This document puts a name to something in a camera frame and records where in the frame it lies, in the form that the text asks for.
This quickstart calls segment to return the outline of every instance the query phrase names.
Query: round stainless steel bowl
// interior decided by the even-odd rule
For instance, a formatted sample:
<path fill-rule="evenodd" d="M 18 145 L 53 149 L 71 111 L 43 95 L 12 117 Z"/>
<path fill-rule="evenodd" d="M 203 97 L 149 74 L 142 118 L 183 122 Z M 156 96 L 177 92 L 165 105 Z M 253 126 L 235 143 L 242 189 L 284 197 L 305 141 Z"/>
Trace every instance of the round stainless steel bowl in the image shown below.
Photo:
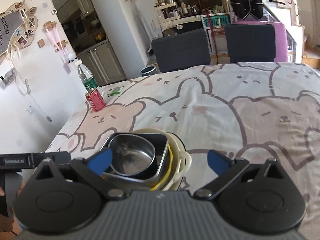
<path fill-rule="evenodd" d="M 157 168 L 156 150 L 152 143 L 134 134 L 119 134 L 111 139 L 111 168 L 118 175 L 134 178 L 152 177 Z"/>

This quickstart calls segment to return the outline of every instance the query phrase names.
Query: green bottle label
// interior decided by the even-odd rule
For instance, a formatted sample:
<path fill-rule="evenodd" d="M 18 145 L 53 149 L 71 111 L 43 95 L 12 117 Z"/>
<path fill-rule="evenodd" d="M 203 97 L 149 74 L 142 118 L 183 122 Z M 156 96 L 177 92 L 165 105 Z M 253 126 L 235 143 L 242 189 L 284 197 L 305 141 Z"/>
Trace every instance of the green bottle label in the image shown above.
<path fill-rule="evenodd" d="M 98 85 L 97 85 L 97 83 L 96 83 L 94 78 L 90 79 L 86 83 L 83 83 L 83 85 L 84 85 L 84 87 L 85 87 L 85 89 L 87 91 L 89 91 L 91 88 L 97 88 L 98 87 Z"/>

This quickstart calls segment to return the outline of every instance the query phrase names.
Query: rectangular metal tray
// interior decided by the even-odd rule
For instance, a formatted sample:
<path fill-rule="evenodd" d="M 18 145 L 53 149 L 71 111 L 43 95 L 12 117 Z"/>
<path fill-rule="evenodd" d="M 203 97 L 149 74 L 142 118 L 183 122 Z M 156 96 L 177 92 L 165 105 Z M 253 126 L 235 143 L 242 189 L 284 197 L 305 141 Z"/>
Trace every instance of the rectangular metal tray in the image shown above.
<path fill-rule="evenodd" d="M 156 150 L 156 159 L 157 159 L 158 169 L 156 171 L 156 174 L 149 179 L 134 179 L 129 177 L 123 177 L 115 174 L 112 168 L 109 168 L 106 172 L 103 173 L 103 175 L 108 177 L 107 178 L 108 181 L 114 182 L 115 184 L 117 182 L 121 182 L 121 184 L 124 184 L 124 182 L 126 184 L 128 183 L 134 184 L 136 189 L 155 186 L 160 181 L 160 179 L 165 175 L 165 173 L 169 168 L 170 158 L 168 155 L 168 143 L 169 143 L 168 138 L 164 134 L 160 134 L 160 133 L 123 133 L 123 132 L 114 133 L 107 139 L 107 141 L 102 146 L 102 148 L 108 147 L 110 140 L 118 134 L 139 135 L 147 139 L 150 143 L 152 143 Z"/>

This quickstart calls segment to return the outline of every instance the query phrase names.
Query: soda can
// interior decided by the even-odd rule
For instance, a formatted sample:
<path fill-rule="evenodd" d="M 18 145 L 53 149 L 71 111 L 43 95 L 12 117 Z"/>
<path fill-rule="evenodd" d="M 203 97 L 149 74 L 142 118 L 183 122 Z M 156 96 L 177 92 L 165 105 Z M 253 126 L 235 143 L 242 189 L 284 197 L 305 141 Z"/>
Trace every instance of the soda can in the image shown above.
<path fill-rule="evenodd" d="M 85 97 L 95 112 L 102 110 L 106 106 L 106 103 L 96 88 L 91 88 L 88 90 L 88 92 L 85 94 Z"/>

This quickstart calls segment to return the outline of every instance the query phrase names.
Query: metal screw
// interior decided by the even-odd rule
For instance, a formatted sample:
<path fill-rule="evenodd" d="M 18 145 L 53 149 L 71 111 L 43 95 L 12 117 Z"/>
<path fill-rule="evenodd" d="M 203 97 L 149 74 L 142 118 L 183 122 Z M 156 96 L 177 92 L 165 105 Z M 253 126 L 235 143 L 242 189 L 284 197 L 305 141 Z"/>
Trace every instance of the metal screw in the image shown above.
<path fill-rule="evenodd" d="M 200 198 L 207 198 L 212 196 L 212 191 L 206 188 L 202 188 L 196 192 L 196 195 Z"/>
<path fill-rule="evenodd" d="M 111 198 L 121 198 L 124 196 L 124 191 L 120 188 L 113 188 L 108 191 L 108 195 Z"/>

